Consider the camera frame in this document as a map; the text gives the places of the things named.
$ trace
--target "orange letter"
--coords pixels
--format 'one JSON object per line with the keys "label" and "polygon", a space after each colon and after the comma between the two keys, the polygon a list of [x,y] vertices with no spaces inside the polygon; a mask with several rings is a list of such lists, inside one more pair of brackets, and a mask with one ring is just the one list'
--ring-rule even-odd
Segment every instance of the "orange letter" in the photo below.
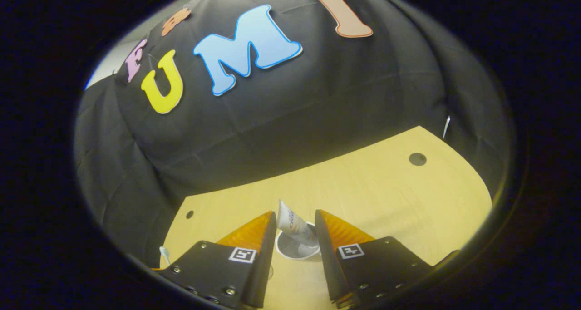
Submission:
{"label": "orange letter", "polygon": [[333,15],[337,22],[338,35],[346,38],[369,37],[373,34],[371,27],[363,24],[344,0],[319,0]]}
{"label": "orange letter", "polygon": [[170,19],[168,19],[167,22],[163,25],[162,37],[170,33],[170,31],[172,31],[176,25],[180,24],[181,21],[183,21],[191,12],[192,11],[187,8],[182,8],[177,13],[175,13],[174,16],[170,17]]}

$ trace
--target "paper cup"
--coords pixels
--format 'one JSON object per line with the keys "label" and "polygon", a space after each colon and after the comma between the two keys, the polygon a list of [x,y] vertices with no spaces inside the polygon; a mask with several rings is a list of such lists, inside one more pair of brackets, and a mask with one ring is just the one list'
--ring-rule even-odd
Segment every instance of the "paper cup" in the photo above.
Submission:
{"label": "paper cup", "polygon": [[[314,233],[315,226],[313,223],[306,224]],[[284,231],[278,233],[274,244],[276,246],[276,252],[280,253],[286,259],[315,262],[321,261],[321,248],[318,245],[309,247],[301,244]]]}

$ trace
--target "white toothbrush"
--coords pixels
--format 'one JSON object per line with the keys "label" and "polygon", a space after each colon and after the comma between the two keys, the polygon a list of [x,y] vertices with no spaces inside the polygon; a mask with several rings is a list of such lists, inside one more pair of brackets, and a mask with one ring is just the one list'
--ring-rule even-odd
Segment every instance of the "white toothbrush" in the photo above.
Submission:
{"label": "white toothbrush", "polygon": [[167,250],[165,246],[159,247],[159,252],[162,253],[162,256],[166,258],[167,265],[170,265],[170,252]]}
{"label": "white toothbrush", "polygon": [[448,124],[450,124],[450,116],[448,116],[448,119],[446,120],[446,126],[444,126],[444,135],[442,135],[442,140],[444,140],[444,138],[446,137],[446,131],[448,131]]}

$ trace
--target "blue letter m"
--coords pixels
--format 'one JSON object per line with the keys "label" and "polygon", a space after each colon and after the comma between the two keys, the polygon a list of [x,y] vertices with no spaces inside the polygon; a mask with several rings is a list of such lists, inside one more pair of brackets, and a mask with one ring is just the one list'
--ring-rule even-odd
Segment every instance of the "blue letter m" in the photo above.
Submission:
{"label": "blue letter m", "polygon": [[251,74],[250,46],[256,50],[256,66],[269,68],[298,56],[303,47],[287,39],[272,20],[270,5],[253,8],[238,18],[234,40],[210,34],[193,48],[194,55],[202,56],[214,87],[214,95],[222,95],[236,84],[234,75],[224,71],[223,64],[242,76]]}

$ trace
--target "black fabric backdrop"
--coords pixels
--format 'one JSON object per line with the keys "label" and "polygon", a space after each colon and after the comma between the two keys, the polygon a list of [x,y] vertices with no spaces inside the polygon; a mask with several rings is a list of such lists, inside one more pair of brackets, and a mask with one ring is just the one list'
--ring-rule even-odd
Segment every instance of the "black fabric backdrop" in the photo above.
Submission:
{"label": "black fabric backdrop", "polygon": [[[158,266],[158,247],[186,196],[255,182],[357,150],[415,126],[442,136],[481,175],[492,197],[511,163],[511,118],[493,74],[454,35],[402,0],[345,0],[371,37],[347,39],[317,0],[192,0],[168,35],[145,36],[141,68],[95,84],[81,103],[75,163],[97,221],[119,246]],[[195,45],[232,39],[245,11],[270,15],[303,52],[267,70],[252,66],[233,89],[212,94]],[[176,50],[183,81],[168,114],[141,81]],[[251,48],[251,64],[256,52]]]}

